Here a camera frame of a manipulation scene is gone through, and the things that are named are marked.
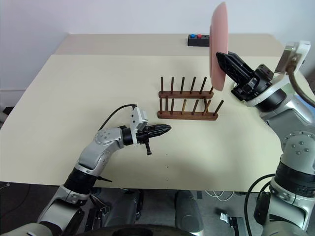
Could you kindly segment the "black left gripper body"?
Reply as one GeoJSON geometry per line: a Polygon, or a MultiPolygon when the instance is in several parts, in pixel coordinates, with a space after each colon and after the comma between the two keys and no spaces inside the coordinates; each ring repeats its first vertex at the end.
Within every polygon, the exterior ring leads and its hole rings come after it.
{"type": "Polygon", "coordinates": [[[151,138],[151,129],[150,127],[145,127],[142,131],[138,131],[136,133],[137,143],[142,145],[144,144],[146,147],[147,155],[151,155],[151,149],[149,146],[149,139],[151,138]]]}

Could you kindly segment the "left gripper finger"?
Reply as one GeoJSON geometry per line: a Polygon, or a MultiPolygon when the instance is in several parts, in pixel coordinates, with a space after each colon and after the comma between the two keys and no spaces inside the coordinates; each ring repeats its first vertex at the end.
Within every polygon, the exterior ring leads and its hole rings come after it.
{"type": "Polygon", "coordinates": [[[161,135],[167,133],[168,131],[169,130],[153,130],[153,131],[150,131],[148,133],[148,137],[153,138],[153,137],[161,136],[161,135]]]}
{"type": "Polygon", "coordinates": [[[150,132],[168,132],[170,129],[171,126],[167,124],[154,124],[148,126],[150,132]]]}

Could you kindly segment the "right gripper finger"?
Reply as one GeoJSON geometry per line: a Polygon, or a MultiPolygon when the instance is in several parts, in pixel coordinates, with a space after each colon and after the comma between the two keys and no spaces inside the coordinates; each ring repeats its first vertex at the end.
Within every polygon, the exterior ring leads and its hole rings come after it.
{"type": "Polygon", "coordinates": [[[228,52],[230,58],[234,61],[234,63],[242,69],[242,71],[246,72],[247,74],[252,74],[253,70],[234,52],[228,52]]]}
{"type": "Polygon", "coordinates": [[[244,85],[248,82],[248,74],[240,69],[230,56],[222,52],[216,53],[218,64],[221,70],[228,75],[236,84],[244,85]]]}

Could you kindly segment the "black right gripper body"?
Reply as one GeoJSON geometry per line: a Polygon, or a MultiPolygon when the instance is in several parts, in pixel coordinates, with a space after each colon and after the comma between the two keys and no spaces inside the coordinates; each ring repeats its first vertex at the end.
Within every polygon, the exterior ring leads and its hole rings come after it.
{"type": "Polygon", "coordinates": [[[256,70],[237,72],[232,77],[236,86],[231,92],[240,101],[252,100],[270,87],[273,76],[274,73],[264,64],[260,64],[256,70]]]}

